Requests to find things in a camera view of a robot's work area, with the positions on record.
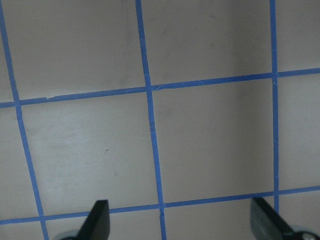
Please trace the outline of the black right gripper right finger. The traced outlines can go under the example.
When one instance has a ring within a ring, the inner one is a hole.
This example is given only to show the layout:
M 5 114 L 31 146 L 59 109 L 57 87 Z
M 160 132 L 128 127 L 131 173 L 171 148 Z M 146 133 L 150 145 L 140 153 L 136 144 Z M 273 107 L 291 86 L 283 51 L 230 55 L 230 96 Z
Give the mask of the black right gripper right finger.
M 295 231 L 262 197 L 250 200 L 250 229 L 256 240 L 293 240 Z

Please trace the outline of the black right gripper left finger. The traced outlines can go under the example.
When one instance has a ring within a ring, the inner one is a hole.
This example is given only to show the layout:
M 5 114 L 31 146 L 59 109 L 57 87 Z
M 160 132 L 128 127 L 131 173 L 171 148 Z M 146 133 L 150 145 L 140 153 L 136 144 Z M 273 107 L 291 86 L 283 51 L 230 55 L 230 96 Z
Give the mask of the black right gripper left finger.
M 78 240 L 107 240 L 110 235 L 110 213 L 108 200 L 97 200 L 85 219 Z

